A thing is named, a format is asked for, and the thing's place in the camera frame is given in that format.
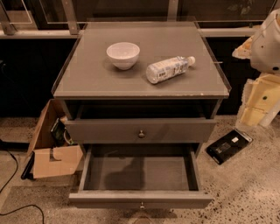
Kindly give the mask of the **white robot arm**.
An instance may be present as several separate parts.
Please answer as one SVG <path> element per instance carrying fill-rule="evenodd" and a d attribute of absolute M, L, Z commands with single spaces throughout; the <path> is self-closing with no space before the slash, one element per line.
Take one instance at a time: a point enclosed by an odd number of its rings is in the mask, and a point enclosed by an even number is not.
<path fill-rule="evenodd" d="M 235 48 L 232 56 L 249 59 L 260 76 L 251 83 L 242 104 L 240 122 L 268 126 L 279 112 L 280 102 L 280 9 L 273 10 L 253 36 Z"/>

